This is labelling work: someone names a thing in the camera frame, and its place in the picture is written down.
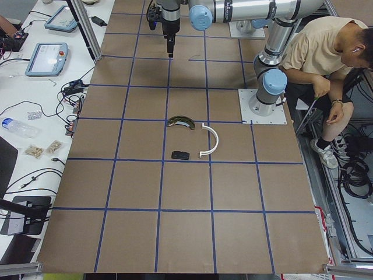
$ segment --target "tool in hand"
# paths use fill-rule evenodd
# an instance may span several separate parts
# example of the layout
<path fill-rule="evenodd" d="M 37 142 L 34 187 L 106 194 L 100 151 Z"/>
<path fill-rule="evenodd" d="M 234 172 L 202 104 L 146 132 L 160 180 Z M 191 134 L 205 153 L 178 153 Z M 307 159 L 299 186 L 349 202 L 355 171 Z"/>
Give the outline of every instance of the tool in hand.
<path fill-rule="evenodd" d="M 295 132 L 295 135 L 298 135 L 298 132 L 301 128 L 303 128 L 303 123 L 305 122 L 305 119 L 308 117 L 309 113 L 311 112 L 311 110 L 314 108 L 314 105 L 316 103 L 316 101 L 318 100 L 319 98 L 318 97 L 315 97 L 314 101 L 312 102 L 311 106 L 309 106 L 308 110 L 307 110 L 307 113 L 305 114 L 303 120 L 301 121 L 300 125 L 298 126 L 296 132 Z"/>

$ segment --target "plastic water bottle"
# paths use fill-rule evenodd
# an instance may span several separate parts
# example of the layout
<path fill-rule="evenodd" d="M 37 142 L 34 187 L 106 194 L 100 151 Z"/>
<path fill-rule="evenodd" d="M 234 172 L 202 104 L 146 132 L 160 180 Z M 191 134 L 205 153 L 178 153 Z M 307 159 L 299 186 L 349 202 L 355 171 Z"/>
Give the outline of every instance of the plastic water bottle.
<path fill-rule="evenodd" d="M 0 118 L 0 123 L 5 129 L 24 138 L 34 138 L 39 132 L 38 128 L 12 118 Z"/>

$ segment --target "white sneaker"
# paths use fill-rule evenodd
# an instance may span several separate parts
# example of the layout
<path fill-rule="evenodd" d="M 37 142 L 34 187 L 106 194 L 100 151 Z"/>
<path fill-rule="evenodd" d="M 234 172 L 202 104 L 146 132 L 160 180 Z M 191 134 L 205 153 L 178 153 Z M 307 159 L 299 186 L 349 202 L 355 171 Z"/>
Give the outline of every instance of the white sneaker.
<path fill-rule="evenodd" d="M 327 168 L 334 169 L 338 167 L 338 161 L 336 157 L 333 154 L 332 149 L 330 148 L 330 145 L 327 146 L 324 150 L 320 149 L 316 145 L 317 139 L 312 139 L 310 141 L 310 145 L 312 150 L 314 150 L 316 153 L 319 154 L 320 160 L 323 165 L 325 165 Z"/>

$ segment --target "dark green curved object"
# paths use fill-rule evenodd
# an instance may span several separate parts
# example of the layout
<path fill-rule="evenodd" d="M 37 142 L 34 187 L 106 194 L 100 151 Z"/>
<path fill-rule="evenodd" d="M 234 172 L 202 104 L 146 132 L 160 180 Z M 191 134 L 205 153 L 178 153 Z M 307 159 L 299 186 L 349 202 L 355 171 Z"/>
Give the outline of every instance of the dark green curved object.
<path fill-rule="evenodd" d="M 196 128 L 196 125 L 194 124 L 194 120 L 184 115 L 176 115 L 172 118 L 169 118 L 167 121 L 167 126 L 170 127 L 172 125 L 183 125 L 185 127 L 189 127 L 192 130 Z"/>

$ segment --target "white mounting plate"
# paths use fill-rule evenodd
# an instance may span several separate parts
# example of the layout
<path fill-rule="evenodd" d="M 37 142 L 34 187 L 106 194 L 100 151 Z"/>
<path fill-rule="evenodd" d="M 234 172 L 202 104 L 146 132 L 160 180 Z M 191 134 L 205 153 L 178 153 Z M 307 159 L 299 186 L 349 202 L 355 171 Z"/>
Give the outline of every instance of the white mounting plate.
<path fill-rule="evenodd" d="M 238 89 L 238 96 L 240 98 L 241 118 L 243 124 L 287 124 L 284 108 L 282 105 L 276 106 L 271 115 L 262 117 L 251 111 L 249 108 L 250 98 L 256 94 L 257 89 Z"/>
<path fill-rule="evenodd" d="M 229 30 L 231 32 L 231 38 L 251 39 L 251 40 L 264 40 L 266 38 L 266 34 L 264 33 L 263 28 L 255 29 L 253 33 L 243 33 L 237 29 L 236 25 L 237 25 L 237 22 L 229 23 Z"/>

